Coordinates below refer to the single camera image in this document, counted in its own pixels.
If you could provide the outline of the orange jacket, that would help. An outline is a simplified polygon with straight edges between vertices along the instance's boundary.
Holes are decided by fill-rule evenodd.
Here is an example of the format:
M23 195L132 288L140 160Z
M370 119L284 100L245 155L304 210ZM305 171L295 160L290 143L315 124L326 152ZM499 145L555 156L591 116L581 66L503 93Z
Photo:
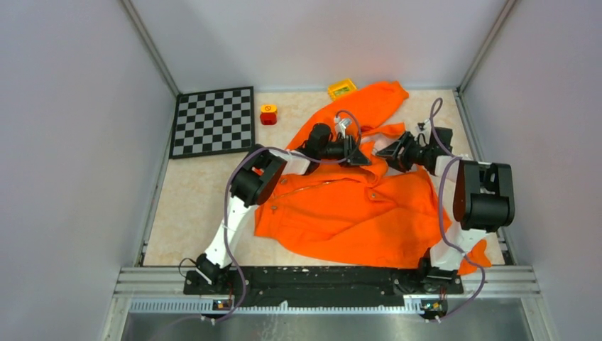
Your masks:
M374 155L397 139L402 123L389 119L408 98L399 82L376 82L315 112L288 149L300 147L315 124L333 126L336 114L354 116L369 166L320 165L309 175L285 175L255 213L254 234L291 252L345 264L415 269L426 251L454 226L438 208L428 172L391 170Z

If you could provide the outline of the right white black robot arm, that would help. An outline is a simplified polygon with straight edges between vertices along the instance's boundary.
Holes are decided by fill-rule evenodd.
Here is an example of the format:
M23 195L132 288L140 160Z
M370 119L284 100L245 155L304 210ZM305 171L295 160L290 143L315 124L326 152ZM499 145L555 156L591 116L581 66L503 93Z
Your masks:
M453 216L449 228L441 228L442 239L420 259L416 273L418 287L434 293L457 276L467 252L487 234L510 225L515 216L513 171L506 163L484 163L460 158L452 152L453 131L434 127L429 141L406 131L398 140L377 152L388 165L406 173L422 166L441 181L455 184Z

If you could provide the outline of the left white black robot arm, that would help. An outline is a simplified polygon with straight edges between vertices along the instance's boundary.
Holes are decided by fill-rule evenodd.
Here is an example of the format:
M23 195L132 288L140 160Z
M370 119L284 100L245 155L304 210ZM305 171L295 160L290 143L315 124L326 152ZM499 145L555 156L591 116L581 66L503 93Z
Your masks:
M369 157L360 150L361 131L346 131L350 123L350 119L342 119L333 129L327 124L315 124L308 138L292 151L257 144L240 162L226 183L223 220L209 246L195 261L195 271L207 291L215 294L226 288L226 271L234 263L239 230L271 197L283 175L309 175L322 164L371 165Z

